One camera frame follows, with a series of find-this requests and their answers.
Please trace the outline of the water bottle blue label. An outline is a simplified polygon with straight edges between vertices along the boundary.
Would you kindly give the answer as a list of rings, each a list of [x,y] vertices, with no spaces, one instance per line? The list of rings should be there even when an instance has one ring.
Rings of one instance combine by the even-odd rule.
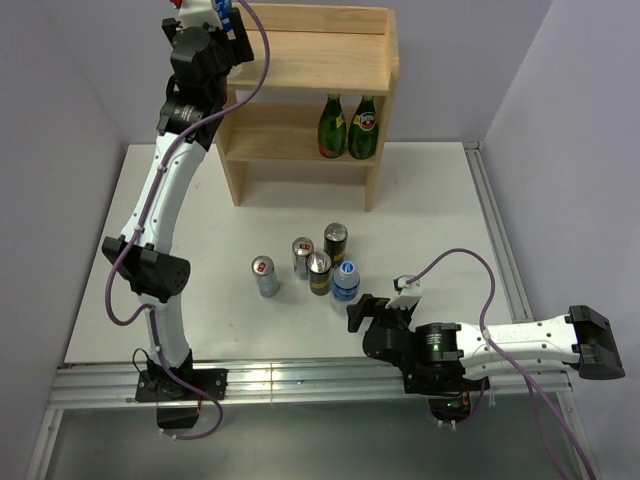
[[[210,33],[211,45],[215,57],[216,69],[220,75],[229,75],[237,65],[233,15],[236,13],[231,1],[214,1],[223,24],[222,29],[214,29]]]
[[[344,261],[331,278],[331,308],[338,316],[346,316],[348,305],[357,301],[360,289],[360,272],[351,261]]]

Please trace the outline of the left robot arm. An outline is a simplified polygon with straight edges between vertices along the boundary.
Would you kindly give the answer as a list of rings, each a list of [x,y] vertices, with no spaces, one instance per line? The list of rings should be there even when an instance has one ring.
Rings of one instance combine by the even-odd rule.
[[[254,58],[238,8],[216,27],[205,14],[168,18],[162,29],[172,47],[165,102],[159,113],[154,159],[138,202],[118,237],[105,237],[102,253],[111,264],[105,290],[121,277],[141,303],[151,347],[148,371],[172,399],[195,386],[192,351],[186,340],[181,293],[190,263],[171,253],[174,230],[192,177],[228,113],[227,77]]]

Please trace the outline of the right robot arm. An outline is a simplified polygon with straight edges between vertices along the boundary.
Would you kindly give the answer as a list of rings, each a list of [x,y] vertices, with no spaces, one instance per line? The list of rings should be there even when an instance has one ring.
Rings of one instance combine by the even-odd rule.
[[[624,377],[610,321],[585,305],[530,323],[480,327],[470,323],[410,325],[415,298],[365,294],[347,306],[347,329],[370,319],[362,348],[398,368],[407,394],[447,396],[489,387],[495,376],[524,370],[577,371],[585,380]]]

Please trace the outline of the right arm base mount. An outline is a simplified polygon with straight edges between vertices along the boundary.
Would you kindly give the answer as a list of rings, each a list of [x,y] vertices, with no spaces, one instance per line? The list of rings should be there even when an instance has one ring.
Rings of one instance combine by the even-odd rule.
[[[458,361],[416,364],[401,372],[404,392],[426,396],[437,426],[452,431],[473,417],[490,387],[488,377],[466,378],[466,370]]]

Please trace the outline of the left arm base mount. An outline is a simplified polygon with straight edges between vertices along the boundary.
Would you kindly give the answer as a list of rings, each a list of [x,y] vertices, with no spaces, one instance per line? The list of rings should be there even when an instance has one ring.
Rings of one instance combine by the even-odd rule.
[[[196,369],[187,374],[186,382],[215,400],[223,400],[227,379],[226,369]],[[139,374],[134,400],[156,406],[156,422],[160,428],[182,431],[196,425],[205,397],[176,383],[160,369],[158,373],[144,370]]]

